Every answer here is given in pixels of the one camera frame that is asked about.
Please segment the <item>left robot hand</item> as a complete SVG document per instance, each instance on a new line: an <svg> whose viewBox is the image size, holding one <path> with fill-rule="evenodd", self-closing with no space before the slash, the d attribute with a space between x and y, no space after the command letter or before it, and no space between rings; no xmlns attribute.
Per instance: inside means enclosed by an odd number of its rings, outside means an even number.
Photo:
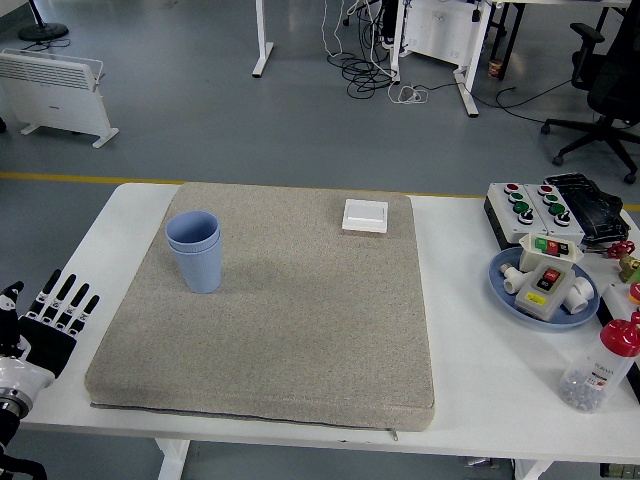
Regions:
<svg viewBox="0 0 640 480"><path fill-rule="evenodd" d="M20 315L16 304L24 288L17 281L1 290L1 398L29 408L37 394L57 379L66 367L93 310L98 295L90 285L76 284L69 275L60 282L54 271L28 311Z"/></svg>

